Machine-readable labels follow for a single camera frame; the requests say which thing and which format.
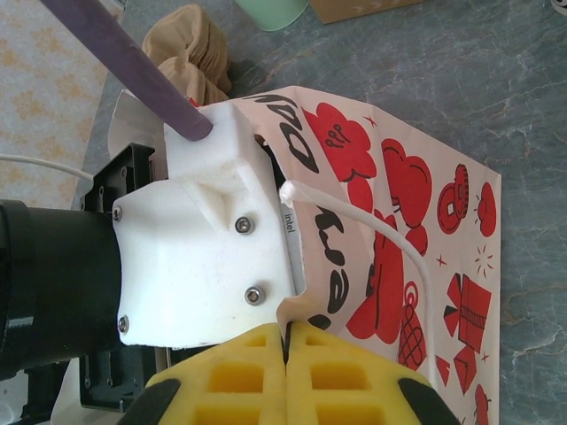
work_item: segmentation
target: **purple stick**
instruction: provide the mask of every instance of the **purple stick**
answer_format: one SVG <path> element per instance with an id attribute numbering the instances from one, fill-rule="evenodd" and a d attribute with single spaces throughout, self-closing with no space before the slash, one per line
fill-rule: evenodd
<path id="1" fill-rule="evenodd" d="M 98 0 L 41 0 L 134 96 L 177 133 L 201 140 L 213 125 L 167 80 Z"/>

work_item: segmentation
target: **white cable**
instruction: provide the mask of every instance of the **white cable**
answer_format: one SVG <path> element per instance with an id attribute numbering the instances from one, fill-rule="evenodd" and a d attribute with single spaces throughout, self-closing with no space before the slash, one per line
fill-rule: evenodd
<path id="1" fill-rule="evenodd" d="M 361 210 L 360 208 L 340 201 L 331 195 L 311 188 L 304 183 L 288 180 L 280 189 L 282 202 L 291 208 L 293 201 L 308 202 L 318 205 L 327 210 L 333 211 L 359 221 L 369 228 L 373 228 L 390 239 L 398 248 L 404 251 L 416 264 L 417 270 L 422 278 L 425 288 L 425 343 L 427 344 L 427 366 L 429 369 L 429 381 L 433 389 L 437 390 L 437 374 L 435 366 L 435 336 L 433 330 L 433 285 L 429 273 L 429 268 L 425 264 L 423 257 L 408 240 L 398 231 L 384 223 L 374 215 Z"/>
<path id="2" fill-rule="evenodd" d="M 46 166 L 48 168 L 53 168 L 54 170 L 62 171 L 63 173 L 74 175 L 75 177 L 81 177 L 89 182 L 93 182 L 93 176 L 91 174 L 84 173 L 83 171 L 70 166 L 46 161 L 45 159 L 22 157 L 20 155 L 5 155 L 0 153 L 0 161 L 21 162 L 24 164 L 34 164 L 36 166 Z"/>

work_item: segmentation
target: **red star print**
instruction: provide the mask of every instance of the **red star print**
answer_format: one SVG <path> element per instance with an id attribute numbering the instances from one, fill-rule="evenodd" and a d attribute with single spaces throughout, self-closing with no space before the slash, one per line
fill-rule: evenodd
<path id="1" fill-rule="evenodd" d="M 447 263 L 443 260 L 443 256 L 441 254 L 439 254 L 439 258 L 436 260 L 439 262 L 439 267 L 447 265 Z"/>
<path id="2" fill-rule="evenodd" d="M 372 119 L 372 117 L 364 117 L 364 119 L 367 120 L 370 124 L 372 124 L 373 128 L 376 126 L 376 122 Z"/>

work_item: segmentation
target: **cardboard box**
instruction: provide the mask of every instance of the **cardboard box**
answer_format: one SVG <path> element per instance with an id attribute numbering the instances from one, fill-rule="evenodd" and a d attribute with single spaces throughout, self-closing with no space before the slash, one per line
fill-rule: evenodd
<path id="1" fill-rule="evenodd" d="M 423 0 L 309 0 L 324 24 L 422 3 Z"/>

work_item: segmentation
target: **green cup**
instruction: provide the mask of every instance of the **green cup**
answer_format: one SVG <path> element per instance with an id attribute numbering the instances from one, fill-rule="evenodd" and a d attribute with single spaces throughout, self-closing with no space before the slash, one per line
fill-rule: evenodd
<path id="1" fill-rule="evenodd" d="M 235 1 L 264 31 L 278 31 L 292 24 L 308 4 L 308 0 Z"/>

